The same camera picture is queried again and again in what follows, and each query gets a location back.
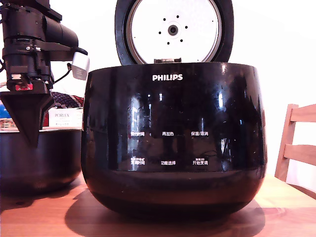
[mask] black cooking pot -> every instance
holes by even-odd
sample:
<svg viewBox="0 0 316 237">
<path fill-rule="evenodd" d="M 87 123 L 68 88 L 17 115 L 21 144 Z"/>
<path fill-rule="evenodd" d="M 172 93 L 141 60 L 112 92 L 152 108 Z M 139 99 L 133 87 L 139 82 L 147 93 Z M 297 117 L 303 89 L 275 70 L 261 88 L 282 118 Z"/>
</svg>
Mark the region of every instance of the black cooking pot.
<svg viewBox="0 0 316 237">
<path fill-rule="evenodd" d="M 44 128 L 37 148 L 17 129 L 0 131 L 0 188 L 8 196 L 60 189 L 80 173 L 81 129 Z"/>
<path fill-rule="evenodd" d="M 89 73 L 81 165 L 106 207 L 141 217 L 219 217 L 258 192 L 267 155 L 256 69 L 130 65 Z"/>
</svg>

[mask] patterned fabric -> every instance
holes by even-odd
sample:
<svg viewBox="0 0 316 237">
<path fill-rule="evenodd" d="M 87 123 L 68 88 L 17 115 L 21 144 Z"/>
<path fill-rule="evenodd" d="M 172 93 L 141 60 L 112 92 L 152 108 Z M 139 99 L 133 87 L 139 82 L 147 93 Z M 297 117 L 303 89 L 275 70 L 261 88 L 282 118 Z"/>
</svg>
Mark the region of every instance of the patterned fabric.
<svg viewBox="0 0 316 237">
<path fill-rule="evenodd" d="M 83 107 L 83 98 L 81 97 L 62 94 L 59 92 L 52 92 L 51 94 L 55 101 L 55 107 L 58 109 Z"/>
</svg>

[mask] inner lid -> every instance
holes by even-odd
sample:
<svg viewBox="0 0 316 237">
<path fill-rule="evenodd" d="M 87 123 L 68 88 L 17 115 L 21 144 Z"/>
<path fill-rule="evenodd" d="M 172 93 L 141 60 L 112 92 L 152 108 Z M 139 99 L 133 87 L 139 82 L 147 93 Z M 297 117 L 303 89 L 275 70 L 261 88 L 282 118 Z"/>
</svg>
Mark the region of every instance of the inner lid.
<svg viewBox="0 0 316 237">
<path fill-rule="evenodd" d="M 220 46 L 222 21 L 214 0 L 137 0 L 126 34 L 138 64 L 209 62 Z"/>
</svg>

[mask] wooden table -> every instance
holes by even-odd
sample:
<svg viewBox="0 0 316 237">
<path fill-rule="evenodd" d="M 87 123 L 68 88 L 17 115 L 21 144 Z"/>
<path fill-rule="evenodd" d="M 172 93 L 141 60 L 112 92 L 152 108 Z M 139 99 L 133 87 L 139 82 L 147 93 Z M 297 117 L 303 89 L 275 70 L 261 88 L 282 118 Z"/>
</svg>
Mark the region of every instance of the wooden table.
<svg viewBox="0 0 316 237">
<path fill-rule="evenodd" d="M 225 221 L 155 223 L 108 210 L 80 175 L 36 200 L 2 197 L 1 236 L 316 237 L 316 200 L 268 175 L 255 200 Z"/>
</svg>

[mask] chair backrest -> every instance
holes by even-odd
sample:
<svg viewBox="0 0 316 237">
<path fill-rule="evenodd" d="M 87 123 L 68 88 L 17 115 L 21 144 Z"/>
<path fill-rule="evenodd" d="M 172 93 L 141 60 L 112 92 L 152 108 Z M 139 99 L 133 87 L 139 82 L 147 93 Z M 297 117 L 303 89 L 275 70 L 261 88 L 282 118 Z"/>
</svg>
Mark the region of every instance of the chair backrest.
<svg viewBox="0 0 316 237">
<path fill-rule="evenodd" d="M 293 145 L 296 122 L 316 122 L 316 104 L 299 108 L 288 105 L 275 177 L 286 181 L 290 159 L 316 165 L 316 146 Z"/>
</svg>

